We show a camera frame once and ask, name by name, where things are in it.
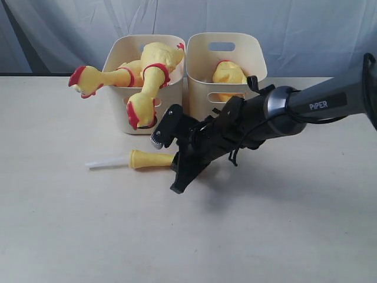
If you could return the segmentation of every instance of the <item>beige plastic bin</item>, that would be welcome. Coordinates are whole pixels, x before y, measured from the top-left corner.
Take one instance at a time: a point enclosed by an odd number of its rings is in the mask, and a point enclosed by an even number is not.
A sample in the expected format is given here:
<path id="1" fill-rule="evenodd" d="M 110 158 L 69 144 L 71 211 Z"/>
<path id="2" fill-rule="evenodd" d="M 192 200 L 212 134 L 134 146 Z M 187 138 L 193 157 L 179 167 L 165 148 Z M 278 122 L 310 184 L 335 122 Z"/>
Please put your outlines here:
<path id="1" fill-rule="evenodd" d="M 228 42 L 231 51 L 212 51 L 210 44 Z M 212 109 L 221 110 L 225 102 L 216 99 L 218 93 L 236 93 L 245 99 L 256 96 L 247 84 L 215 84 L 212 76 L 221 60 L 238 64 L 246 76 L 255 75 L 258 81 L 267 77 L 267 67 L 258 40 L 248 34 L 233 32 L 205 32 L 192 36 L 187 43 L 186 70 L 190 115 L 203 120 L 213 115 Z"/>
<path id="2" fill-rule="evenodd" d="M 114 43 L 102 71 L 114 71 L 124 62 L 139 60 L 143 46 L 151 42 L 162 42 L 173 48 L 175 48 L 177 44 L 182 43 L 186 49 L 184 40 L 174 35 L 129 35 L 118 39 Z M 156 115 L 158 122 L 161 120 L 166 109 L 172 104 L 177 103 L 182 105 L 184 60 L 185 58 L 170 74 L 169 85 L 158 91 L 156 98 Z M 140 92 L 141 87 L 109 86 L 104 88 L 104 91 L 110 99 L 115 119 L 121 131 L 128 134 L 151 134 L 153 132 L 157 125 L 151 129 L 134 130 L 128 122 L 126 111 L 127 101 L 133 94 Z"/>

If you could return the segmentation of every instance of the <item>table surface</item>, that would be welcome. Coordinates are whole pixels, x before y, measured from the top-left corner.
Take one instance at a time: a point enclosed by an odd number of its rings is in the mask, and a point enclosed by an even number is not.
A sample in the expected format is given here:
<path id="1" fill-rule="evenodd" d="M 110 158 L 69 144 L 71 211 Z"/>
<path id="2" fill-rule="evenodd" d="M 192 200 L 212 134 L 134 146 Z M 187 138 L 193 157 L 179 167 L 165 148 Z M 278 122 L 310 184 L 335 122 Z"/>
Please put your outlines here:
<path id="1" fill-rule="evenodd" d="M 170 170 L 85 168 L 155 150 L 118 130 L 104 94 L 67 82 L 0 77 L 0 282 L 377 282 L 364 115 L 242 150 L 239 167 L 217 160 L 177 195 Z"/>

